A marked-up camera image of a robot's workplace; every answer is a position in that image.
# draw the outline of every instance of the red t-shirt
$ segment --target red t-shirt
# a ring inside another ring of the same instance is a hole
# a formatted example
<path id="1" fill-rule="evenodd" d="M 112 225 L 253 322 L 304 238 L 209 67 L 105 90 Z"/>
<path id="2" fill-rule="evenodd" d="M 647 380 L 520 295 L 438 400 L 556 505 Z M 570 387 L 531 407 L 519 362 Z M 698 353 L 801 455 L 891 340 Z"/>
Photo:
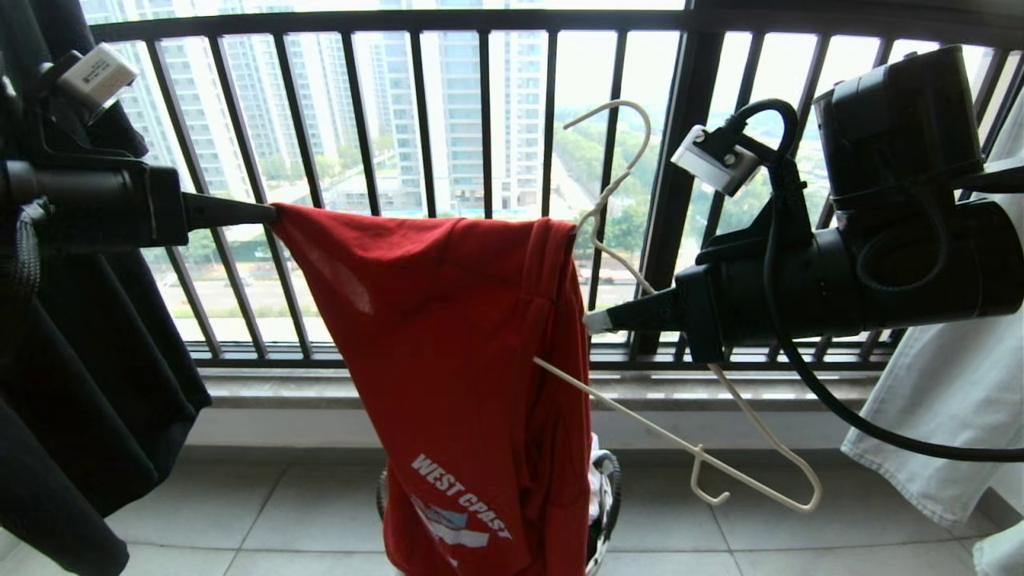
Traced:
<path id="1" fill-rule="evenodd" d="M 589 402 L 532 363 L 587 378 L 572 225 L 276 206 L 387 452 L 391 563 L 583 575 Z"/>

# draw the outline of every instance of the white plastic hanger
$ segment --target white plastic hanger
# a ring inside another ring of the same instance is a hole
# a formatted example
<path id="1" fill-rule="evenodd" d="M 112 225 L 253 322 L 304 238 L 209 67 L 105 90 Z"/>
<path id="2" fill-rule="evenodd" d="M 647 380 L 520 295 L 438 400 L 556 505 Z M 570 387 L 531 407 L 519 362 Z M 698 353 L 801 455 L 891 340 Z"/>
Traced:
<path id="1" fill-rule="evenodd" d="M 644 109 L 640 107 L 638 104 L 630 100 L 618 99 L 599 106 L 598 108 L 592 110 L 591 112 L 588 112 L 587 114 L 584 114 L 580 118 L 577 118 L 575 120 L 565 124 L 564 128 L 566 129 L 571 128 L 572 126 L 579 124 L 580 122 L 583 122 L 584 120 L 594 116 L 595 114 L 603 112 L 609 108 L 615 108 L 621 106 L 632 108 L 633 110 L 637 111 L 638 114 L 640 114 L 640 117 L 643 119 L 644 123 L 643 142 L 640 145 L 640 149 L 637 151 L 636 156 L 633 157 L 633 160 L 630 161 L 629 164 L 627 164 L 626 170 L 617 177 L 615 177 L 613 180 L 611 180 L 608 187 L 601 192 L 601 196 L 598 197 L 597 203 L 595 204 L 594 208 L 589 212 L 587 212 L 586 214 L 584 214 L 584 216 L 580 219 L 580 222 L 577 224 L 577 229 L 578 230 L 582 229 L 583 224 L 588 219 L 594 219 L 595 225 L 591 229 L 590 233 L 591 244 L 593 244 L 594 247 L 600 250 L 601 252 L 607 254 L 609 257 L 615 259 L 618 263 L 626 266 L 626 270 L 628 270 L 630 274 L 632 274 L 633 277 L 636 278 L 637 282 L 640 283 L 640 285 L 643 287 L 646 293 L 653 293 L 654 288 L 640 275 L 639 272 L 636 271 L 636 269 L 633 268 L 632 264 L 630 264 L 630 262 L 626 260 L 626 258 L 616 254 L 614 251 L 612 251 L 607 246 L 605 246 L 604 244 L 602 244 L 597 240 L 597 229 L 599 228 L 598 224 L 600 224 L 600 222 L 597 220 L 601 217 L 600 215 L 601 210 L 608 203 L 608 199 L 615 192 L 615 190 L 618 189 L 620 184 L 623 183 L 623 180 L 629 177 L 631 171 L 633 170 L 633 167 L 636 166 L 637 162 L 640 161 L 640 157 L 643 156 L 644 152 L 647 150 L 647 143 L 650 141 L 650 132 L 651 132 L 650 118 L 647 116 L 647 113 L 644 111 Z M 814 470 L 811 469 L 811 466 L 806 461 L 804 461 L 803 458 L 794 454 L 792 450 L 786 448 L 784 445 L 782 445 L 781 442 L 779 442 L 777 438 L 775 438 L 775 435 L 773 435 L 771 430 L 768 429 L 768 426 L 766 426 L 765 423 L 761 421 L 761 419 L 750 407 L 750 405 L 746 404 L 746 401 L 744 401 L 742 396 L 740 396 L 739 392 L 736 390 L 735 386 L 732 385 L 732 382 L 730 382 L 729 379 L 726 377 L 725 372 L 723 372 L 722 369 L 715 364 L 709 365 L 709 368 L 715 374 L 718 380 L 722 382 L 722 385 L 724 385 L 726 389 L 729 390 L 729 394 L 732 395 L 732 399 L 736 402 L 736 404 L 739 405 L 739 408 L 743 411 L 743 414 L 746 415 L 748 419 L 751 420 L 751 422 L 758 428 L 761 435 L 768 440 L 768 442 L 775 448 L 776 451 L 785 456 L 785 458 L 792 461 L 793 463 L 797 464 L 797 466 L 799 466 L 800 469 L 803 470 L 804 475 L 807 476 L 807 479 L 811 482 L 811 485 L 814 487 L 814 495 L 811 496 L 811 500 L 808 503 L 802 504 L 800 502 L 797 502 L 796 500 L 793 500 L 792 498 L 783 496 L 782 494 L 779 494 L 775 490 L 768 488 L 764 484 L 761 484 L 760 482 L 733 468 L 732 466 L 726 464 L 725 462 L 722 462 L 721 460 L 713 456 L 709 456 L 703 450 L 703 445 L 697 444 L 696 446 L 693 446 L 692 444 L 676 437 L 675 435 L 658 426 L 654 422 L 651 422 L 650 420 L 644 418 L 643 416 L 640 416 L 639 414 L 633 412 L 632 410 L 625 408 L 617 402 L 593 389 L 592 387 L 573 378 L 572 376 L 566 374 L 565 372 L 562 372 L 561 370 L 552 366 L 551 364 L 548 364 L 544 360 L 541 360 L 540 358 L 535 358 L 534 362 L 537 365 L 544 368 L 545 370 L 547 370 L 548 372 L 551 372 L 555 376 L 558 376 L 562 380 L 565 380 L 569 384 L 572 384 L 573 386 L 580 388 L 584 393 L 597 399 L 599 402 L 610 407 L 612 410 L 616 410 L 618 412 L 622 412 L 623 414 L 626 414 L 627 416 L 643 424 L 648 429 L 671 441 L 679 448 L 682 448 L 683 450 L 689 452 L 690 454 L 693 454 L 694 461 L 693 461 L 693 470 L 690 474 L 690 488 L 697 495 L 697 497 L 699 497 L 701 500 L 708 502 L 711 505 L 717 506 L 725 502 L 726 500 L 728 500 L 730 494 L 728 492 L 723 492 L 718 496 L 711 496 L 700 488 L 699 486 L 700 467 L 703 464 L 703 462 L 710 463 L 711 465 L 717 467 L 718 469 L 724 471 L 725 474 L 731 476 L 732 478 L 735 478 L 739 482 L 742 482 L 746 486 L 750 486 L 751 488 L 757 490 L 758 492 L 761 492 L 762 494 L 768 496 L 772 500 L 775 500 L 776 502 L 779 502 L 780 504 L 793 508 L 797 511 L 811 512 L 818 507 L 818 504 L 821 501 L 821 481 L 818 480 L 817 475 L 814 474 Z"/>

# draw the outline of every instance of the hanger hook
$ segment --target hanger hook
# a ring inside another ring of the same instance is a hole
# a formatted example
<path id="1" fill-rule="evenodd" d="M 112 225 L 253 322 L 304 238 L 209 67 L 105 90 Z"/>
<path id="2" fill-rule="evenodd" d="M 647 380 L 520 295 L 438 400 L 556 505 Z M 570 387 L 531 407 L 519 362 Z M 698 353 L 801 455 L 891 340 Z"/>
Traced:
<path id="1" fill-rule="evenodd" d="M 723 504 L 732 494 L 729 492 L 722 492 L 718 495 L 718 497 L 714 497 L 700 488 L 698 481 L 700 478 L 700 464 L 703 464 L 703 444 L 698 444 L 693 451 L 693 471 L 690 472 L 690 489 L 693 490 L 693 493 L 696 494 L 698 498 L 713 506 Z"/>

